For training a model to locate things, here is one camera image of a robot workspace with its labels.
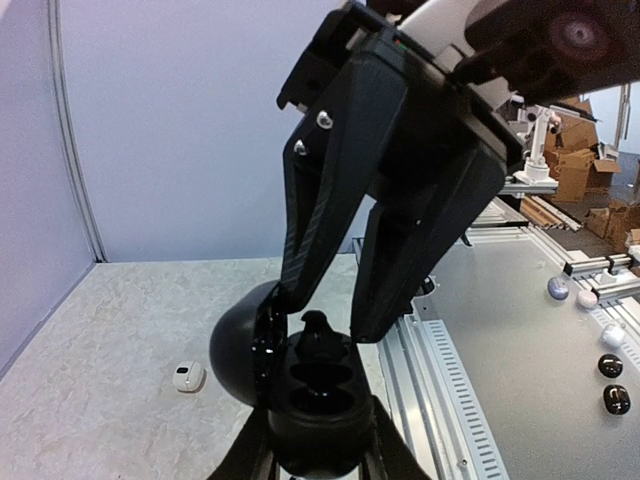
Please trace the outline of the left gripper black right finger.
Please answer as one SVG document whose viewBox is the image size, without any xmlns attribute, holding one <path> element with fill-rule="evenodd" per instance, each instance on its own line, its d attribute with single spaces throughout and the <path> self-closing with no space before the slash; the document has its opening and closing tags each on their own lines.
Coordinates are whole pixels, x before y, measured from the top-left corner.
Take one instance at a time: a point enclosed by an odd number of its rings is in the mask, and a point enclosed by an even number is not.
<svg viewBox="0 0 640 480">
<path fill-rule="evenodd" d="M 415 456 L 405 444 L 394 422 L 373 396 L 373 438 L 362 461 L 366 480 L 429 480 Z"/>
</svg>

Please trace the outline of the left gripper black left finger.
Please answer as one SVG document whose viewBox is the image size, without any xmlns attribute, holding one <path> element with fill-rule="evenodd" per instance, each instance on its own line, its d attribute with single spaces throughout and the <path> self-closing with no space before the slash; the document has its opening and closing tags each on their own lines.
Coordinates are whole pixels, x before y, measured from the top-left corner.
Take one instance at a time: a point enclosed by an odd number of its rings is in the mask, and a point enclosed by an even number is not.
<svg viewBox="0 0 640 480">
<path fill-rule="evenodd" d="M 219 466 L 208 480 L 273 478 L 273 453 L 267 438 L 267 413 L 254 409 Z"/>
</svg>

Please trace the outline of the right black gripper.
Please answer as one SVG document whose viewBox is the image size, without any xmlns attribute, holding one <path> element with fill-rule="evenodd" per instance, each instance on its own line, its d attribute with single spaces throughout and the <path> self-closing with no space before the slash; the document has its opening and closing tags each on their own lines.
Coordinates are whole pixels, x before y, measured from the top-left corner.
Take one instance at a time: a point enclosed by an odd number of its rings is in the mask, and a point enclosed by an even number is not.
<svg viewBox="0 0 640 480">
<path fill-rule="evenodd" d="M 283 152 L 282 310 L 309 303 L 369 195 L 350 334 L 380 341 L 501 190 L 521 144 L 496 102 L 454 79 L 460 58 L 353 1 L 322 21 L 277 99 L 304 111 Z"/>
</svg>

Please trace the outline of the black oval charging case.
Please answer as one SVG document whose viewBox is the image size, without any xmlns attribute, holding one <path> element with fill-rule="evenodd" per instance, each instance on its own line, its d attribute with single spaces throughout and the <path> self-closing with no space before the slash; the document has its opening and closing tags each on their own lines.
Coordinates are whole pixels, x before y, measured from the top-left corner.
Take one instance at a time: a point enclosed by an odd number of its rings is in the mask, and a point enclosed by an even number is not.
<svg viewBox="0 0 640 480">
<path fill-rule="evenodd" d="M 267 413 L 273 478 L 336 479 L 356 470 L 373 438 L 373 399 L 357 346 L 338 361 L 303 359 L 302 331 L 288 334 L 279 284 L 253 288 L 216 323 L 209 357 L 214 375 L 236 400 Z"/>
</svg>

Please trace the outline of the white square charging case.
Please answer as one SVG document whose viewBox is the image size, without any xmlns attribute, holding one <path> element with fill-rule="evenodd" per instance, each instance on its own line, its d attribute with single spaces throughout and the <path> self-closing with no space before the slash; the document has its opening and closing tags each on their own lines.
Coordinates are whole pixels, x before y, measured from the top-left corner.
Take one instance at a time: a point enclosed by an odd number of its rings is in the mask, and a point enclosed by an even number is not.
<svg viewBox="0 0 640 480">
<path fill-rule="evenodd" d="M 181 362 L 174 370 L 172 384 L 181 393 L 196 393 L 204 385 L 206 371 L 197 361 Z"/>
</svg>

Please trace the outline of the black earbud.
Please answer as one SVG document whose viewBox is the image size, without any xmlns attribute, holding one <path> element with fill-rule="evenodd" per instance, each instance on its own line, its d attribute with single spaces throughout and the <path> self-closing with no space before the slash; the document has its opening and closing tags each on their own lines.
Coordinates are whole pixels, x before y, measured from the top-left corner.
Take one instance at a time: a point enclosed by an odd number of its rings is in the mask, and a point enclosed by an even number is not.
<svg viewBox="0 0 640 480">
<path fill-rule="evenodd" d="M 307 311 L 301 320 L 304 329 L 295 347 L 300 358 L 338 361 L 347 355 L 342 335 L 331 328 L 323 312 Z"/>
</svg>

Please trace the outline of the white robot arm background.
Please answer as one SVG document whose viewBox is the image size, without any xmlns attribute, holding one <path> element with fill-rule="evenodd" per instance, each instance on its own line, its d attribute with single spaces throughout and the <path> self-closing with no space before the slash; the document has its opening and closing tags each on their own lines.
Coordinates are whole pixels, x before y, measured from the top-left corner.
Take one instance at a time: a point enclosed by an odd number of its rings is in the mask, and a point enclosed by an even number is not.
<svg viewBox="0 0 640 480">
<path fill-rule="evenodd" d="M 535 30 L 500 37 L 512 1 L 348 1 L 284 82 L 303 116 L 283 151 L 287 230 L 277 280 L 216 324 L 218 381 L 252 409 L 217 479 L 421 479 L 369 385 L 359 348 L 411 307 L 446 251 L 503 188 L 548 174 L 551 114 L 504 68 Z"/>
</svg>

